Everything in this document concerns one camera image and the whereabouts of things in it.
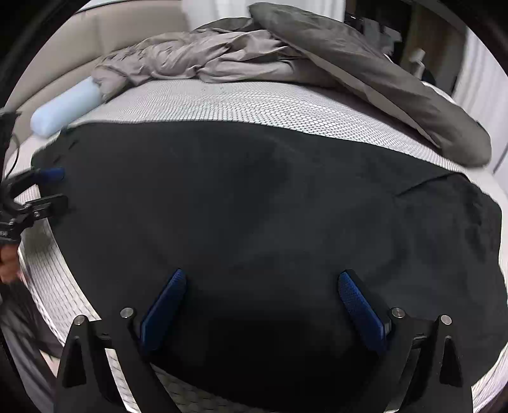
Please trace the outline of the person's left hand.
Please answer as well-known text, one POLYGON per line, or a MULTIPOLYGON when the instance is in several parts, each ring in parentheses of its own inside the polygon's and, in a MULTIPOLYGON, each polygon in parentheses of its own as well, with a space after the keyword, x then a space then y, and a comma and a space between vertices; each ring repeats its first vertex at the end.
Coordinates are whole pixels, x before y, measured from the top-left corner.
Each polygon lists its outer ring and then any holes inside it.
POLYGON ((1 247, 0 279, 9 284, 19 278, 20 261, 17 244, 5 244, 1 247))

